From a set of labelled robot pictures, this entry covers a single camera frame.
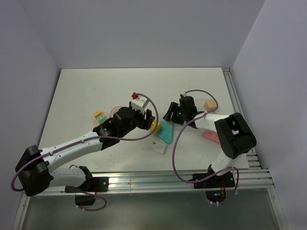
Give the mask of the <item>teal triangular power strip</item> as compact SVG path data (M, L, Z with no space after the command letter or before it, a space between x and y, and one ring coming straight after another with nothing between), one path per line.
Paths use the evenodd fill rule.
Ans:
M173 142L173 124L167 121L161 121L161 129L156 134L166 144Z

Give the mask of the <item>yellow cube socket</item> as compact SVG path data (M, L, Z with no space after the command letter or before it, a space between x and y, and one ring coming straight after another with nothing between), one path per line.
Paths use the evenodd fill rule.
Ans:
M161 122L158 122L156 119L152 122L150 130L157 134L162 128Z

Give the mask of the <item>green plug adapter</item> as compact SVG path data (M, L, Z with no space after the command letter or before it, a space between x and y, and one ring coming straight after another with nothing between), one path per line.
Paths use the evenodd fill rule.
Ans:
M104 115L100 115L96 119L97 119L99 124L103 124L107 120L107 118Z

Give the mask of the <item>pink round power strip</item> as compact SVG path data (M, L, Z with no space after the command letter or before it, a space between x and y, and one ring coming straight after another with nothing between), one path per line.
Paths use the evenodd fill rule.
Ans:
M103 124L109 118L110 118L109 113L101 111L101 110L95 110L93 112L92 124L93 124L94 127L97 127L100 124Z

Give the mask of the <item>white charger adapter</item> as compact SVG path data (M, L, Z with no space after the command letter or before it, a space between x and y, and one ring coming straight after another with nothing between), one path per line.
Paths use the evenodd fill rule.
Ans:
M166 148L167 144L164 142L153 141L152 149L154 152L164 155Z

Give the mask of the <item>light yellow plug adapter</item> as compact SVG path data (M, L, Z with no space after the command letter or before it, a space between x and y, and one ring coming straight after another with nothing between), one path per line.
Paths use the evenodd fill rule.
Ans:
M94 117L99 117L101 115L101 111L100 110L96 110L93 112L93 116Z

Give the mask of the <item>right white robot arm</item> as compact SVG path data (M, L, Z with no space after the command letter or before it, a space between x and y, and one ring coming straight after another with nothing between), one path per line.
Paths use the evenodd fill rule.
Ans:
M237 158L257 144L256 138L241 113L217 115L211 111L198 111L191 96L181 95L179 102L171 102L163 117L166 121L182 125L173 147L172 166L175 174L175 151L181 134L187 126L217 133L221 153L209 166L208 183L217 187L224 181L224 174L233 169Z

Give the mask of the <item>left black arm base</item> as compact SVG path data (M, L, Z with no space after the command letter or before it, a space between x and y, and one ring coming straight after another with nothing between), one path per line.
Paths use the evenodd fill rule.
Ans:
M100 192L108 191L108 186L108 177L93 177L79 187L66 186L64 192L74 194L76 206L87 209L100 199Z

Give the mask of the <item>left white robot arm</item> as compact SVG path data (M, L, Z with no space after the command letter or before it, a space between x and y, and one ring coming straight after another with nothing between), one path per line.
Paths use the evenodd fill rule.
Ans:
M49 148L28 147L15 168L16 177L22 184L21 190L27 196L59 186L89 191L94 185L94 178L87 167L63 169L62 165L118 144L135 128L149 130L154 120L149 109L142 113L132 107L122 107L113 117L79 138Z

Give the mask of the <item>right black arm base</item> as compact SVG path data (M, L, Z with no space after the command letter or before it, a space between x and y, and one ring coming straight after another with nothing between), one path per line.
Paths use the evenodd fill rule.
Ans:
M215 189L205 191L206 199L210 205L219 206L231 199L237 192L239 179L232 172L227 172L222 176L213 176L206 181L199 182L209 176L209 173L195 173L189 182L193 182L194 189Z

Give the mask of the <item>beige cube socket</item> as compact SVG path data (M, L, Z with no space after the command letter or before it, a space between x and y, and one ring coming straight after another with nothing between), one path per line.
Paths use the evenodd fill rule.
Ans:
M214 112L218 109L218 103L214 99L206 100L204 103L204 109L207 112Z

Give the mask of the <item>pink triangular power strip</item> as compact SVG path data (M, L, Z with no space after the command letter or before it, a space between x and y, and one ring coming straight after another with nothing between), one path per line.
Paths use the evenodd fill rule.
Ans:
M220 140L219 140L217 132L206 130L203 132L202 137L214 143L220 144Z

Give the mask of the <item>aluminium rail frame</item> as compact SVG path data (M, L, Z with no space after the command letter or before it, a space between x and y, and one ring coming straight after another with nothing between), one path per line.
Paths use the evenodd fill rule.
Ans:
M110 112L127 106L131 95L150 97L160 117L182 93L192 96L203 109L211 96L218 101L217 113L238 111L229 72L222 68L162 69L63 69L39 146L53 147L92 130L93 111ZM74 194L64 187L49 188L34 197L22 197L25 230L285 230L288 228L269 170L262 168L254 149L242 155L236 194L225 203L210 205L207 189L194 189L189 182L204 173L221 147L188 127L175 151L164 155L152 149L153 138L136 129L125 141L63 165L87 166L95 177L108 177L108 191L96 200L98 211L80 210Z

